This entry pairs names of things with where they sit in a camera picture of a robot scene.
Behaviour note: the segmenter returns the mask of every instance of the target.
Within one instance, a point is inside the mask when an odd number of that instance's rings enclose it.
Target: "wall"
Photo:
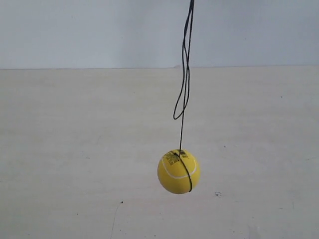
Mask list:
[[[0,0],[0,68],[181,64],[185,0]],[[192,66],[319,64],[318,0],[197,0]]]

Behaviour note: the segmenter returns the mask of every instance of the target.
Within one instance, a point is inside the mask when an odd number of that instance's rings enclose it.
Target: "yellow ball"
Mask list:
[[[196,187],[200,180],[200,165],[186,150],[179,149],[166,153],[158,165],[160,184],[169,192],[184,194]]]

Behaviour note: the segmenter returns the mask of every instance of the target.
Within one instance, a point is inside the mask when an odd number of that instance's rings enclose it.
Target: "hanging ball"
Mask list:
[[[158,165],[161,185],[171,193],[184,194],[192,191],[200,180],[200,165],[186,150],[172,150],[166,153]]]

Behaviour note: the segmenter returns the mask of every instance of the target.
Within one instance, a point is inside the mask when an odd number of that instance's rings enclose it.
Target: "white floor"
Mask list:
[[[318,239],[319,66],[191,75],[174,195],[181,69],[0,71],[0,238]]]

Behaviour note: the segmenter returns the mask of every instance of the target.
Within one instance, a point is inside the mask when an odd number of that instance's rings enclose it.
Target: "black cord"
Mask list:
[[[184,114],[185,114],[185,109],[188,104],[189,100],[189,83],[190,83],[190,70],[189,70],[189,52],[190,52],[190,40],[191,40],[191,32],[192,32],[192,25],[193,25],[193,11],[194,11],[194,2],[195,0],[190,0],[190,5],[189,5],[189,10],[188,10],[188,16],[186,19],[185,27],[184,27],[184,39],[183,39],[183,44],[182,44],[182,65],[183,65],[183,81],[182,81],[182,86],[180,89],[180,93],[175,105],[174,113],[173,113],[173,119],[177,120],[182,116],[181,120],[181,129],[180,129],[180,141],[179,141],[179,157],[180,157],[180,151],[181,151],[181,143],[182,143],[182,138],[183,138],[183,128],[184,128]],[[190,28],[189,28],[189,39],[188,39],[188,51],[186,50],[186,35],[187,35],[187,29],[188,29],[188,23],[189,23],[189,18],[190,18]],[[186,70],[185,70],[185,63],[184,63],[184,52],[186,55]],[[184,101],[183,101],[183,110],[182,112],[176,117],[176,109],[177,105],[179,103],[181,94],[184,89]]]

